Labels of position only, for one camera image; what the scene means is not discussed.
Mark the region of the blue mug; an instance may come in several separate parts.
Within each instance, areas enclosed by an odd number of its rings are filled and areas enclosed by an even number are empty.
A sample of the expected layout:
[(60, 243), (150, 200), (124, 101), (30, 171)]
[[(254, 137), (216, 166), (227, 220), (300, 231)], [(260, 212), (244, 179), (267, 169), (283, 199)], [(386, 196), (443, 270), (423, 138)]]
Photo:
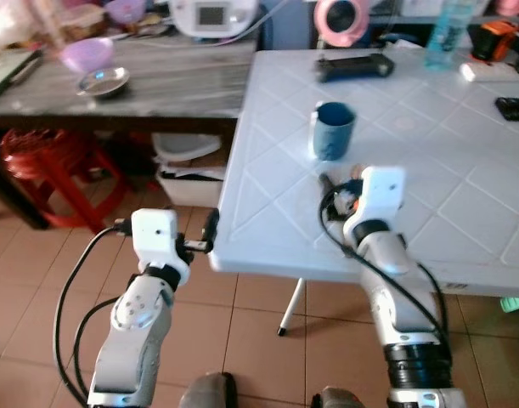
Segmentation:
[(348, 105), (319, 101), (310, 116), (309, 149), (317, 161), (340, 161), (348, 152), (356, 113)]

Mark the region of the white plastic bin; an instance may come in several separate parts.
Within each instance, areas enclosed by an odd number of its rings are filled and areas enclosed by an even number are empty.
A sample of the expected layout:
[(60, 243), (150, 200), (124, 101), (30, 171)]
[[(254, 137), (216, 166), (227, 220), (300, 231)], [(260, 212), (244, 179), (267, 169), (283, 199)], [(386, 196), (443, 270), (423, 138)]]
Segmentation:
[(212, 133), (153, 133), (155, 179), (174, 206), (216, 207), (228, 152)]

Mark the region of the white plastic folding table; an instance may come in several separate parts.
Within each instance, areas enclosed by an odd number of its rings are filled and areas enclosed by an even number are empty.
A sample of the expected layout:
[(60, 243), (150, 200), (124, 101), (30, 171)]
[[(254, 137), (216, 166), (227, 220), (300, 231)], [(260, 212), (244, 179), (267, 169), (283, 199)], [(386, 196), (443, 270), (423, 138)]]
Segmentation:
[[(425, 67), (420, 50), (391, 49), (391, 76), (317, 82), (317, 50), (260, 51), (229, 153), (210, 264), (227, 275), (337, 282), (367, 298), (364, 268), (325, 236), (319, 175), (334, 183), (370, 166), (406, 170), (392, 230), (445, 294), (519, 297), (519, 125), (494, 106), (519, 84), (467, 82)], [(319, 101), (356, 113), (340, 161), (309, 149)]]

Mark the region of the long black device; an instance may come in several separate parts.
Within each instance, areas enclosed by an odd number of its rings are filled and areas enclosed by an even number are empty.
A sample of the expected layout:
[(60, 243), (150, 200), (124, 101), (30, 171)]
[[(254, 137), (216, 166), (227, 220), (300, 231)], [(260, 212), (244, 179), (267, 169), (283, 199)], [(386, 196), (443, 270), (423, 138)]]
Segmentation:
[(373, 52), (365, 57), (343, 59), (318, 58), (313, 71), (317, 82), (332, 82), (336, 79), (356, 77), (389, 77), (395, 69), (392, 59), (380, 52)]

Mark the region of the dark wooden table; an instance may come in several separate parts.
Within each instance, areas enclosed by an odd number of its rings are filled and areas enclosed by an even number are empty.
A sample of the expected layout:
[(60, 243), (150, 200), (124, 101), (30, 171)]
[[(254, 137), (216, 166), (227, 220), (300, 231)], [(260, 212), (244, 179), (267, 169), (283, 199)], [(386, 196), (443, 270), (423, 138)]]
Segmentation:
[[(77, 93), (79, 75), (48, 57), (25, 81), (0, 93), (0, 133), (10, 128), (73, 131), (216, 133), (233, 136), (242, 111), (256, 34), (230, 44), (196, 44), (186, 37), (120, 40), (113, 65), (130, 78), (107, 100)], [(0, 203), (32, 230), (48, 222), (0, 159)]]

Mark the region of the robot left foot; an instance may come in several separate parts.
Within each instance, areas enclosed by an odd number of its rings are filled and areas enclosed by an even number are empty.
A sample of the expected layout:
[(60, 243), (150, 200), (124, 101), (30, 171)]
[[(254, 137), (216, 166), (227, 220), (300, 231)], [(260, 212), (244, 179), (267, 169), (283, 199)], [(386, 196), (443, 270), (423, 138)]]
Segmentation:
[(186, 388), (178, 408), (239, 408), (235, 377), (221, 371), (196, 378)]

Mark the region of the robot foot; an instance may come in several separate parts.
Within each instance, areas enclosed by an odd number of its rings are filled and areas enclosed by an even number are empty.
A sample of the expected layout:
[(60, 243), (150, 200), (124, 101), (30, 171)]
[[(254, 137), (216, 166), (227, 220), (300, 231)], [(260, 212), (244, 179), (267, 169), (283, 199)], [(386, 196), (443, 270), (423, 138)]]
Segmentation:
[(309, 408), (365, 408), (365, 405), (348, 389), (325, 386), (311, 398)]
[(178, 408), (239, 408), (235, 377), (221, 371), (196, 378), (186, 388)]

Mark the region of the pink round appliance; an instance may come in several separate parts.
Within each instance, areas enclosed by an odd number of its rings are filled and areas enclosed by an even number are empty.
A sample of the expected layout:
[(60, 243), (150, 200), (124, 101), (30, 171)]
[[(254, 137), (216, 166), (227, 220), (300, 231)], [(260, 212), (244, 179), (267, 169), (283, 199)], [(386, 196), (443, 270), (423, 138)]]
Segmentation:
[(370, 0), (317, 0), (313, 11), (319, 39), (349, 48), (364, 37), (370, 23)]

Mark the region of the red plastic stool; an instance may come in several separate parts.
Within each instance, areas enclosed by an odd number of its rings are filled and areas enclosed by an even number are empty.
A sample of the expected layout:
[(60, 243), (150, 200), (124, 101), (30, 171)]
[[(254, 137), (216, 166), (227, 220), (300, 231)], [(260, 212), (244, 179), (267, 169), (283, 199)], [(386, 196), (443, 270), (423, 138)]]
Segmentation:
[[(37, 210), (54, 228), (104, 228), (104, 218), (133, 190), (93, 133), (41, 129), (10, 129), (0, 140), (4, 166), (30, 196)], [(95, 203), (74, 179), (92, 182), (92, 170), (105, 170), (116, 185)]]

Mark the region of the round metal dish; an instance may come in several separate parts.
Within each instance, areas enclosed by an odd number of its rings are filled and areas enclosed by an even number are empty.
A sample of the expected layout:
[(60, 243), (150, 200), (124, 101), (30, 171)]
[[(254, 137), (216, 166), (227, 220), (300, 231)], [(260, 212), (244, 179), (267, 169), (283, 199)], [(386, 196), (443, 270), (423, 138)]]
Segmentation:
[(90, 71), (77, 82), (77, 96), (94, 99), (110, 99), (127, 89), (131, 72), (126, 67), (105, 67)]

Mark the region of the white power strip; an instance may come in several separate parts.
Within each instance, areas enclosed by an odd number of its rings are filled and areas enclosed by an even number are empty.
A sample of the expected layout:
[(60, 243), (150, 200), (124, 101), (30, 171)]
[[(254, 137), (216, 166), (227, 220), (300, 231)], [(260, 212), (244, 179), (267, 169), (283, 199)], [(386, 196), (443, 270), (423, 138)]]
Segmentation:
[(460, 74), (467, 82), (519, 82), (515, 67), (501, 62), (465, 62), (460, 65)]

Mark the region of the black remote control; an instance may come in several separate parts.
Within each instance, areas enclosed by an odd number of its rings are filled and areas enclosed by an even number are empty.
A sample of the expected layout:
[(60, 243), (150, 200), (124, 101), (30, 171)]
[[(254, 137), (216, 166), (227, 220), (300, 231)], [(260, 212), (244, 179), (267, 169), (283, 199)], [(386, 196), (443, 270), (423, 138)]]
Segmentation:
[(508, 122), (519, 122), (519, 98), (498, 97), (494, 100), (499, 114)]

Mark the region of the blue water bottle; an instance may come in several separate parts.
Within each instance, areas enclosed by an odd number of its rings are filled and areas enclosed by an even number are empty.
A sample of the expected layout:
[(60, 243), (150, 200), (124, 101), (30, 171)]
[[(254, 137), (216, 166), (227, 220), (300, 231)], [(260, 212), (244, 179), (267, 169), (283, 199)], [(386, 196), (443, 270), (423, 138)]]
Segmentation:
[(477, 0), (444, 0), (426, 47), (425, 67), (447, 70), (454, 64), (454, 51), (469, 26)]

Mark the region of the white kitchen appliance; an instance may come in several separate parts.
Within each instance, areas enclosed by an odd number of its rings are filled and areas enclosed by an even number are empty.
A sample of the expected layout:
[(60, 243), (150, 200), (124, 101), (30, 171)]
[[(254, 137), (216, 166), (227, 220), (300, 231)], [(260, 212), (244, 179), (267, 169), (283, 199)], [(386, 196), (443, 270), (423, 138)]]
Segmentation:
[(231, 38), (255, 22), (259, 0), (167, 0), (175, 27), (197, 38)]

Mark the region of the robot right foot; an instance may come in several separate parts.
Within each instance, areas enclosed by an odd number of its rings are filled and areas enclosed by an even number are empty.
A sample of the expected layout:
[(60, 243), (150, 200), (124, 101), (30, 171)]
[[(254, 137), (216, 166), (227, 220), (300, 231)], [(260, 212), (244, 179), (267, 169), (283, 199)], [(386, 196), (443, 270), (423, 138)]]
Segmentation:
[(309, 408), (365, 408), (365, 405), (348, 389), (325, 386), (311, 398)]

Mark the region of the purple plastic funnel bowl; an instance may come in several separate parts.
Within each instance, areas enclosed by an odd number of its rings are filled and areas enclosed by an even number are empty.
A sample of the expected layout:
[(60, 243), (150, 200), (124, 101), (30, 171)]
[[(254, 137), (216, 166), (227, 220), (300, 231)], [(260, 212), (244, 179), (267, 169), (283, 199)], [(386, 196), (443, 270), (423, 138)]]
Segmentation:
[(84, 77), (92, 71), (110, 69), (113, 66), (115, 42), (108, 37), (77, 40), (64, 47), (59, 60), (76, 77)]

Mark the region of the orange and black device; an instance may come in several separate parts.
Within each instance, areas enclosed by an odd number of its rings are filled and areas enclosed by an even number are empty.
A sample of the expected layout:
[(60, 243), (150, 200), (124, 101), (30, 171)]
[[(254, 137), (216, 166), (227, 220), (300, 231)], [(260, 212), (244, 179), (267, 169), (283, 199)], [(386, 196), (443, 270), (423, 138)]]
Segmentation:
[(471, 38), (470, 58), (483, 62), (500, 62), (509, 51), (516, 52), (519, 63), (519, 24), (511, 20), (492, 20), (468, 28)]

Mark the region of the small purple bowl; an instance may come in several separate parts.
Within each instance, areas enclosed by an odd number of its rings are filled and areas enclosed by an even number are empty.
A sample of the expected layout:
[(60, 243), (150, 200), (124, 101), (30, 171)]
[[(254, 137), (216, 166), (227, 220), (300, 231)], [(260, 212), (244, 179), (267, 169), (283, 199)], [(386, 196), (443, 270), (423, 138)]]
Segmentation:
[(147, 0), (109, 0), (104, 4), (112, 22), (121, 25), (136, 24), (146, 15)]

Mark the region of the flat dark green tray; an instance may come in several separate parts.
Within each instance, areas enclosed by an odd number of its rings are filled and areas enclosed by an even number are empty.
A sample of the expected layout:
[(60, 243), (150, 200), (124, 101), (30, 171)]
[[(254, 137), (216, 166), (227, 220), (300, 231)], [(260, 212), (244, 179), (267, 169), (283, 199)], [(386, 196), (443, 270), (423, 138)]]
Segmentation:
[(0, 51), (0, 94), (29, 76), (44, 58), (41, 49), (7, 49)]

